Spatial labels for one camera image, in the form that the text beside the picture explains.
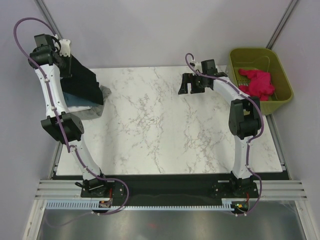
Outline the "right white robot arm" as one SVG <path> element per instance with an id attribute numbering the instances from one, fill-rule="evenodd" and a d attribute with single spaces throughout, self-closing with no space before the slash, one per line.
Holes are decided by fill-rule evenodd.
<path id="1" fill-rule="evenodd" d="M 219 72 L 213 59 L 195 61 L 188 53 L 185 61 L 191 73 L 182 75 L 179 95 L 200 94 L 206 88 L 217 92 L 229 104 L 228 127 L 235 141 L 234 164 L 231 174 L 236 179 L 229 184 L 229 191 L 235 197 L 247 191 L 243 180 L 254 174 L 250 169 L 250 147 L 253 140 L 264 131 L 264 120 L 260 109 L 260 99 L 251 97 L 231 82 L 225 72 Z"/>

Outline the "black t shirt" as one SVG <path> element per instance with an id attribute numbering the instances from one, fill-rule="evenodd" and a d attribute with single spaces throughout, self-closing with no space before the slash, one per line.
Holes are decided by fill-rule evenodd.
<path id="1" fill-rule="evenodd" d="M 95 99 L 99 82 L 94 72 L 82 65 L 73 55 L 71 59 L 71 77 L 60 80 L 62 91 L 85 100 Z"/>

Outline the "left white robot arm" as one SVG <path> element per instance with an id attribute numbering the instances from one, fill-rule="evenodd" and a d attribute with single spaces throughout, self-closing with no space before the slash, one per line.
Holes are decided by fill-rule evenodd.
<path id="1" fill-rule="evenodd" d="M 82 183 L 77 183 L 86 194 L 106 196 L 110 185 L 101 168 L 93 160 L 84 140 L 82 120 L 71 112 L 67 96 L 103 106 L 104 97 L 96 74 L 83 66 L 72 54 L 70 41 L 49 34 L 34 37 L 36 47 L 29 54 L 29 65 L 34 69 L 45 100 L 45 119 L 42 128 L 56 141 L 66 146 L 82 171 Z"/>

